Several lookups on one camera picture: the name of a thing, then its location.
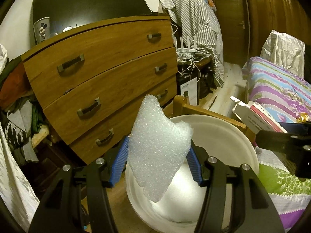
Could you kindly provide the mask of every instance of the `door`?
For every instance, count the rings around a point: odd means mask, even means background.
[[[213,0],[216,6],[224,61],[244,65],[248,59],[249,21],[246,0]]]

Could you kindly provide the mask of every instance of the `white wall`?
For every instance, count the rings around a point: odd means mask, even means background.
[[[158,10],[159,0],[145,0],[152,11]],[[10,59],[28,51],[34,45],[32,29],[33,0],[16,0],[0,25],[0,43]]]

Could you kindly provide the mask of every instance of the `drawer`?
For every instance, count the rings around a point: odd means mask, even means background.
[[[124,135],[130,134],[139,107],[145,95],[159,95],[165,93],[165,91],[166,94],[159,100],[161,105],[165,104],[177,94],[175,75],[155,86],[148,92],[145,92],[143,95],[116,111],[113,115],[103,120],[91,130],[87,131],[70,145],[71,149],[85,163],[91,163],[98,157],[102,156],[108,149],[113,147]],[[106,141],[101,145],[96,144],[96,140],[104,140],[105,138]]]
[[[148,40],[147,36],[155,33],[161,33],[161,37]],[[121,23],[62,40],[30,58],[24,66],[31,87],[45,108],[66,91],[104,71],[172,46],[168,20]]]
[[[155,72],[156,67],[161,70],[164,64],[165,69]],[[172,47],[95,76],[58,98],[43,112],[65,143],[70,144],[101,120],[176,72],[176,50]]]

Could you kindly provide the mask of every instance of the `red cloth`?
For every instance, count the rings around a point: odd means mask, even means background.
[[[7,76],[0,91],[0,107],[7,108],[18,98],[26,94],[31,89],[29,80],[24,68],[24,62]]]

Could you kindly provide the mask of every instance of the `black tv screen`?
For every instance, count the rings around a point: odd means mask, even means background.
[[[151,15],[145,0],[34,0],[33,23],[50,18],[50,33],[59,34],[67,27],[78,27],[96,21]]]

